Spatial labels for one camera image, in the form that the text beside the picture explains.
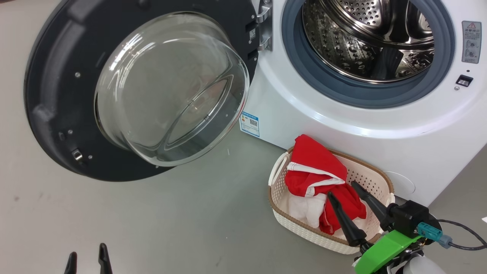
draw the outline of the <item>black cable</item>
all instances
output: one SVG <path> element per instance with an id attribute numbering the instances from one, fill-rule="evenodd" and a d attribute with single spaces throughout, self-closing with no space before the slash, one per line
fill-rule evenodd
<path id="1" fill-rule="evenodd" d="M 449 223 L 452 225 L 456 225 L 456 226 L 459 226 L 459 227 L 465 229 L 466 231 L 472 233 L 483 244 L 482 246 L 478 246 L 478 247 L 467 247 L 467 246 L 457 245 L 454 243 L 449 243 L 450 246 L 452 246 L 454 248 L 461 249 L 461 250 L 469 250 L 469 251 L 477 251 L 477 250 L 482 250 L 482 249 L 487 248 L 487 242 L 484 239 L 482 239 L 482 237 L 480 237 L 480 235 L 478 235 L 475 231 L 473 231 L 468 226 L 461 224 L 461 223 L 454 222 L 454 221 L 449 221 L 449 220 L 438 220 L 438 221 L 442 222 L 442 223 Z"/>

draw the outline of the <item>open door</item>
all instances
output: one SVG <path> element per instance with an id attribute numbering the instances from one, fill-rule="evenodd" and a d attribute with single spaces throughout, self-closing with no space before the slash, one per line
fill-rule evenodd
<path id="1" fill-rule="evenodd" d="M 270 44 L 265 17 L 250 0 L 63 1 L 26 73 L 36 139 L 63 167 L 100 180 L 202 156 L 243 110 L 258 49 Z"/>

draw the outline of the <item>metal hinge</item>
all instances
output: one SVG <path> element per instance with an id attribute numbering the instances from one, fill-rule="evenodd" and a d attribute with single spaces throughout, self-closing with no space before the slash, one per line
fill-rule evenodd
<path id="1" fill-rule="evenodd" d="M 256 22 L 261 34 L 257 50 L 272 51 L 272 0 L 261 0 Z"/>

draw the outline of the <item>gray rubber seal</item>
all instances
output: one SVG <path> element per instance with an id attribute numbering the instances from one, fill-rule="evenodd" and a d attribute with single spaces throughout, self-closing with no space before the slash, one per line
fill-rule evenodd
<path id="1" fill-rule="evenodd" d="M 282 15 L 282 39 L 294 68 L 313 88 L 338 102 L 361 108 L 392 108 L 414 102 L 443 80 L 453 62 L 455 35 L 450 16 L 440 0 L 411 0 L 428 19 L 434 36 L 431 66 L 419 75 L 396 83 L 370 84 L 348 78 L 323 63 L 309 45 L 302 25 L 305 0 L 288 0 Z"/>

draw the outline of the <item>laundry basket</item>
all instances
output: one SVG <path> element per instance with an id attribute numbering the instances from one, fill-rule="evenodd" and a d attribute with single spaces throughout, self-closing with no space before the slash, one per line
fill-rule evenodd
<path id="1" fill-rule="evenodd" d="M 384 205 L 389 205 L 390 203 L 395 202 L 393 185 L 384 172 L 359 159 L 338 151 L 329 150 L 347 167 L 347 183 L 350 184 L 354 180 L 357 181 Z M 328 235 L 319 229 L 312 228 L 309 225 L 292 218 L 286 213 L 287 209 L 285 207 L 287 206 L 289 191 L 284 183 L 284 177 L 287 173 L 287 165 L 289 164 L 292 151 L 293 148 L 289 149 L 279 157 L 269 178 L 269 203 L 271 204 L 277 221 L 293 233 L 324 248 L 342 254 L 354 254 L 358 252 L 358 247 L 351 247 L 348 245 L 341 229 L 336 231 L 334 235 Z M 372 210 L 367 205 L 366 208 L 367 217 L 365 220 L 360 221 L 357 226 L 367 233 L 366 239 L 369 242 L 374 243 L 379 239 L 383 231 L 380 228 L 379 221 L 372 213 Z"/>

